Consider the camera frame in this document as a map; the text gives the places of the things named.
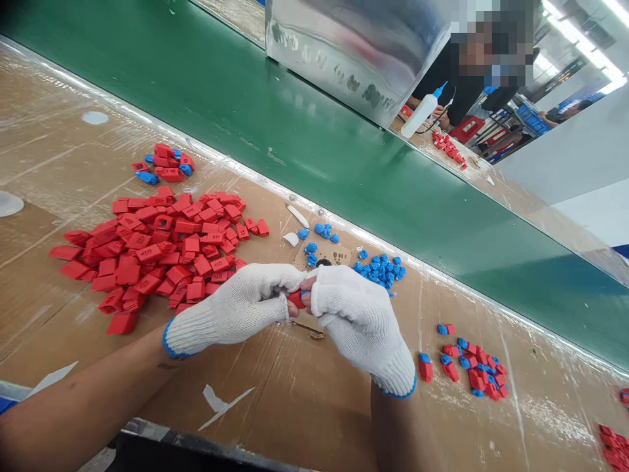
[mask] green conveyor belt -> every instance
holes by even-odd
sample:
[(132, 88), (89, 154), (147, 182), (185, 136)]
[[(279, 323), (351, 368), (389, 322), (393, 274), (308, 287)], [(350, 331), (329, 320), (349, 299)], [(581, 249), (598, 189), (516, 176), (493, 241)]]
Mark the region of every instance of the green conveyor belt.
[(627, 288), (193, 4), (14, 8), (11, 39), (629, 370)]

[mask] white squeeze bottle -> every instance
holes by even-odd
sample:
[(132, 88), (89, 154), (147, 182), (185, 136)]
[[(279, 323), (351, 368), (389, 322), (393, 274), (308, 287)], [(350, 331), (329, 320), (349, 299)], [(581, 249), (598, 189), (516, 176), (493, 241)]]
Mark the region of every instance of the white squeeze bottle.
[(437, 98), (441, 97), (441, 92), (444, 91), (444, 87), (447, 83), (448, 82), (444, 83), (441, 88), (435, 90), (434, 94), (426, 95), (424, 98), (422, 98), (421, 103), (413, 112), (408, 121), (404, 123), (404, 126), (400, 131), (403, 137), (408, 139), (413, 136), (415, 134), (415, 131), (419, 129), (421, 124), (426, 121), (426, 118), (428, 118), (430, 114), (434, 111), (434, 109), (437, 108), (437, 105), (439, 104), (437, 102)]

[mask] white cotton glove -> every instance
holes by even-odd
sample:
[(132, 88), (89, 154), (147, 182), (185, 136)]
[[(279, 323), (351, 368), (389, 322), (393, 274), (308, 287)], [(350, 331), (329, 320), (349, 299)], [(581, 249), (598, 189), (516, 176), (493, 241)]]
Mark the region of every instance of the white cotton glove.
[(369, 372), (380, 390), (400, 398), (415, 391), (413, 357), (384, 287), (346, 265), (322, 265), (316, 272), (311, 311), (339, 352)]
[(188, 357), (211, 344), (236, 344), (288, 320), (285, 292), (294, 292), (305, 273), (290, 264), (248, 264), (213, 295), (182, 311), (164, 330), (171, 357)]

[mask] fluorescent light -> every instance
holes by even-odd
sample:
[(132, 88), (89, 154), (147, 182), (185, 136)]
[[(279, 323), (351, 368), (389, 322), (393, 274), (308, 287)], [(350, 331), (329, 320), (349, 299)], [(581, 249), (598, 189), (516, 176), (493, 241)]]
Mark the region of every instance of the fluorescent light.
[[(607, 3), (615, 2), (616, 0), (603, 1)], [(561, 18), (563, 18), (563, 14), (549, 0), (542, 0), (542, 3), (544, 8), (550, 13), (548, 22), (553, 25), (563, 35), (563, 37), (575, 44), (577, 49), (581, 51), (591, 63), (593, 63), (598, 69), (602, 69), (602, 72), (611, 80), (612, 83), (618, 83), (621, 79), (624, 79), (624, 74), (620, 71), (620, 69), (616, 67), (616, 65), (610, 61), (600, 49), (596, 49), (596, 46), (588, 38), (586, 38), (585, 35), (570, 20), (561, 20)], [(602, 90), (608, 89), (608, 87), (611, 88), (611, 84), (604, 87)]]
[(601, 88), (598, 93), (602, 93), (602, 94), (609, 94), (612, 93), (614, 90), (621, 88), (623, 85), (625, 85), (627, 83), (627, 79), (625, 77), (623, 77), (620, 80), (614, 81), (608, 85), (605, 85), (603, 88)]
[(629, 28), (629, 13), (625, 10), (617, 0), (603, 0), (603, 3), (607, 5), (607, 8), (611, 10), (611, 12), (618, 16), (618, 19)]
[(565, 15), (563, 13), (561, 13), (557, 7), (555, 7), (550, 1), (548, 0), (543, 0), (542, 1), (542, 5), (544, 5), (544, 8), (548, 11), (548, 13), (550, 13), (552, 16), (554, 16), (555, 18), (557, 18), (558, 20), (560, 20), (561, 18), (563, 18)]
[(535, 64), (537, 64), (537, 67), (539, 67), (540, 69), (542, 69), (544, 72), (548, 72), (551, 75), (557, 75), (559, 74), (559, 69), (556, 68), (551, 61), (549, 61), (548, 59), (546, 59), (546, 56), (544, 56), (543, 54), (539, 54), (537, 56), (537, 59), (535, 59)]

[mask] plastic crate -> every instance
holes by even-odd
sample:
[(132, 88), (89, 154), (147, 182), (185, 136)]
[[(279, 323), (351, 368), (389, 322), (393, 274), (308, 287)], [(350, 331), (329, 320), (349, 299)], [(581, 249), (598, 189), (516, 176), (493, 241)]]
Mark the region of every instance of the plastic crate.
[(522, 121), (538, 136), (550, 131), (552, 128), (548, 126), (527, 104), (522, 104), (518, 108), (518, 116)]

